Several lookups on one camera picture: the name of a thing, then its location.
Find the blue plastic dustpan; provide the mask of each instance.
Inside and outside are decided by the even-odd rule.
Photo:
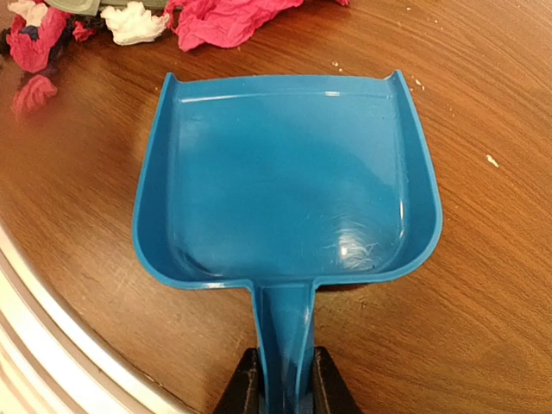
[[[405,79],[166,77],[140,177],[135,249],[161,282],[253,293],[266,410],[306,401],[320,285],[396,279],[442,208]]]

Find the blue plastic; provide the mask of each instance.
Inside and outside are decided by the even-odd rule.
[[[133,240],[182,289],[253,293],[267,412],[309,404],[320,285],[396,279],[432,253],[442,207],[403,75],[166,77]]]

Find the dustpan pan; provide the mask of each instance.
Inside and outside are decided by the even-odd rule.
[[[169,286],[253,293],[269,414],[309,405],[316,289],[404,276],[441,229],[400,72],[166,77],[136,196],[135,250]]]

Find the wood grain surface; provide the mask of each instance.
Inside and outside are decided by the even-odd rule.
[[[183,53],[170,35],[118,47],[104,33],[71,44],[59,95],[20,122],[9,107],[21,72],[5,61],[0,217],[100,336],[208,413],[255,345],[251,297],[170,289],[135,257],[131,212],[165,74],[385,77],[394,69],[408,78],[430,145],[442,239],[403,279],[319,293],[317,344],[366,413],[550,413],[548,0],[354,0],[349,8],[309,0],[233,50]]]

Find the brown tabletop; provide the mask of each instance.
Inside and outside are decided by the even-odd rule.
[[[0,0],[4,9],[6,0]],[[0,12],[8,26],[9,14]],[[309,0],[240,48],[73,43],[59,95],[17,122],[20,69],[0,72],[0,217],[47,282],[113,348],[192,408],[212,410],[255,345],[244,291],[181,292],[130,240],[160,87],[266,73],[401,69],[444,208],[413,274],[317,295],[326,346],[366,413],[552,411],[552,6],[544,0]],[[490,155],[499,167],[487,160]]]

